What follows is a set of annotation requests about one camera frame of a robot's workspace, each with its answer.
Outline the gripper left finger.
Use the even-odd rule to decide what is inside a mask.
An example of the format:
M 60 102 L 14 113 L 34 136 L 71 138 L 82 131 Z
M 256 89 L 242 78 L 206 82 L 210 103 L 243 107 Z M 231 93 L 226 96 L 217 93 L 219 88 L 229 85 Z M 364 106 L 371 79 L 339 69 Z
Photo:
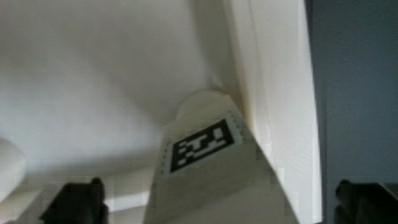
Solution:
M 108 224 L 105 184 L 100 178 L 89 183 L 68 183 L 41 214 L 44 224 Z

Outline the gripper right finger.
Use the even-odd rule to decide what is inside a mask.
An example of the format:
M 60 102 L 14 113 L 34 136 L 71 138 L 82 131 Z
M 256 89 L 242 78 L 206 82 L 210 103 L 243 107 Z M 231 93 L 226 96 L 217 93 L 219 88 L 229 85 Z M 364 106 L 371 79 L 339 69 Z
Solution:
M 398 224 L 398 183 L 339 182 L 334 224 Z

